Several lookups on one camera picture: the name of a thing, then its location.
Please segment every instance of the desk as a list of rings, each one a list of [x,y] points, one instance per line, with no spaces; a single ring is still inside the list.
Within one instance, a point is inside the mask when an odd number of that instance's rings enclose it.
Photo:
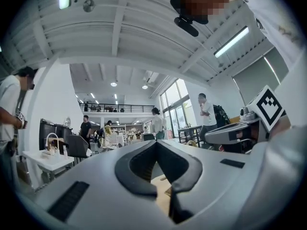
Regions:
[[[23,156],[36,163],[43,172],[47,173],[49,181],[51,181],[56,174],[65,170],[65,167],[74,161],[73,157],[65,159],[64,155],[60,155],[60,157],[57,158],[45,154],[43,151],[23,151]]]
[[[186,144],[189,140],[193,140],[193,138],[196,138],[197,140],[197,145],[200,148],[200,136],[198,130],[201,129],[200,126],[193,126],[193,127],[187,127],[187,128],[181,128],[178,130],[178,135],[179,135],[179,143]]]

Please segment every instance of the balcony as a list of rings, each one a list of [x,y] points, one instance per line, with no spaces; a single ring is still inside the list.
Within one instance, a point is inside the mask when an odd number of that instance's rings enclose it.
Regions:
[[[154,105],[115,105],[79,103],[84,113],[151,113]]]

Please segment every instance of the man in black shirt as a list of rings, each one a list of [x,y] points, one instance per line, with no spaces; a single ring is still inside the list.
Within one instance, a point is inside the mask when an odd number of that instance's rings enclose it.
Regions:
[[[91,149],[90,135],[91,135],[92,125],[88,121],[88,115],[83,116],[83,123],[81,124],[80,136],[88,143],[88,148]]]

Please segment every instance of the white container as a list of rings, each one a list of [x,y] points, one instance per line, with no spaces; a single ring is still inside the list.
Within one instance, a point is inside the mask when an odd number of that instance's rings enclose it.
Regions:
[[[64,150],[64,158],[68,159],[68,153],[67,153],[66,146],[63,146],[63,150]]]

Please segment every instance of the white t-shirt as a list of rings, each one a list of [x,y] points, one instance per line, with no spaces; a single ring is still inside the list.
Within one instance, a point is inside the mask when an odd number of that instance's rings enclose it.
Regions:
[[[209,113],[209,116],[205,115],[203,116],[203,125],[205,126],[216,125],[216,118],[215,118],[213,104],[207,100],[205,104],[202,105],[201,109],[203,112]]]
[[[0,107],[15,116],[16,106],[20,94],[20,82],[13,76],[8,76],[0,85]],[[14,126],[0,122],[0,152],[9,141],[14,138]]]
[[[290,70],[300,56],[303,36],[282,0],[245,0],[268,40],[276,47]]]
[[[162,127],[166,127],[166,120],[165,118],[162,118],[160,115],[156,114],[153,117],[152,120],[153,126],[154,126],[154,132],[158,133],[160,131],[163,131]]]

